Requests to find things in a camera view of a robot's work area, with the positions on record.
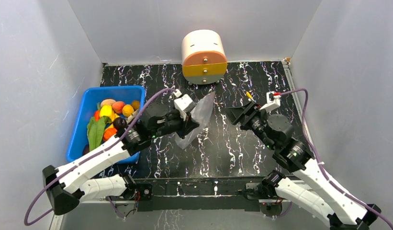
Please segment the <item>clear red-zipper zip bag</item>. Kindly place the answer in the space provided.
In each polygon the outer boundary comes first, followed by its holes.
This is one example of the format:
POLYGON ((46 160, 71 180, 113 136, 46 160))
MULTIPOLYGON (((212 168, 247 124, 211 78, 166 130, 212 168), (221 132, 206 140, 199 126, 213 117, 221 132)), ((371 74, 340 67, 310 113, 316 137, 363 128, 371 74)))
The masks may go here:
POLYGON ((213 112, 214 100, 215 92, 211 92, 196 103, 195 107, 190 112, 190 115, 191 119, 194 119, 200 125, 184 138, 180 138, 178 134, 176 135, 176 144, 181 149, 185 149, 188 145, 190 145, 193 140, 207 127, 213 112))

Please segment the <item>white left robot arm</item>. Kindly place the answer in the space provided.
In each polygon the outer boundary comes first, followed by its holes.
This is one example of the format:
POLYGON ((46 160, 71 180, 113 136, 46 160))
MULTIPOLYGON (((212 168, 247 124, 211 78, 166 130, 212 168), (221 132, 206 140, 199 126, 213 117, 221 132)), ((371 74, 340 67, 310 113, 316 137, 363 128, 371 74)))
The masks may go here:
POLYGON ((150 185, 136 185, 130 176, 115 175, 94 179, 100 171, 148 148, 152 140, 177 133, 185 138, 199 126, 191 116, 195 103, 176 99, 174 109, 167 111, 162 104, 152 103, 132 119, 131 123, 83 157, 55 168, 43 169, 45 191, 56 215, 63 215, 81 202, 107 196, 132 199, 150 185))

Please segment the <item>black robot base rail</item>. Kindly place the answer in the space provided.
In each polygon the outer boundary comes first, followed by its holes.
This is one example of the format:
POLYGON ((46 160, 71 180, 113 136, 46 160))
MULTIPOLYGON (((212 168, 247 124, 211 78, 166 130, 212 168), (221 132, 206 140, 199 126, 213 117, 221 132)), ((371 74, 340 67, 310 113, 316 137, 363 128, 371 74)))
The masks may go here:
POLYGON ((280 213, 283 199, 258 195, 261 177, 208 177, 135 179, 152 186, 151 198, 141 198, 139 211, 157 210, 244 210, 280 213))

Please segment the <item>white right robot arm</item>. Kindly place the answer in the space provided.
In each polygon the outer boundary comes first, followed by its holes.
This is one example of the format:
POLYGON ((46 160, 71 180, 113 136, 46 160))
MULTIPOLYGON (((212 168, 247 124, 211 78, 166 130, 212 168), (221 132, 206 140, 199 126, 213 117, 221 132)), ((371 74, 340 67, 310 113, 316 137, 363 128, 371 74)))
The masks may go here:
POLYGON ((280 172, 272 171, 259 186, 268 198, 281 196, 314 217, 331 230, 368 230, 382 212, 375 204, 359 204, 331 185, 332 177, 325 178, 320 166, 306 146, 293 137, 294 127, 287 117, 267 115, 254 102, 236 108, 225 108, 226 117, 242 130, 251 130, 274 151, 276 162, 304 181, 311 191, 294 183, 280 172))

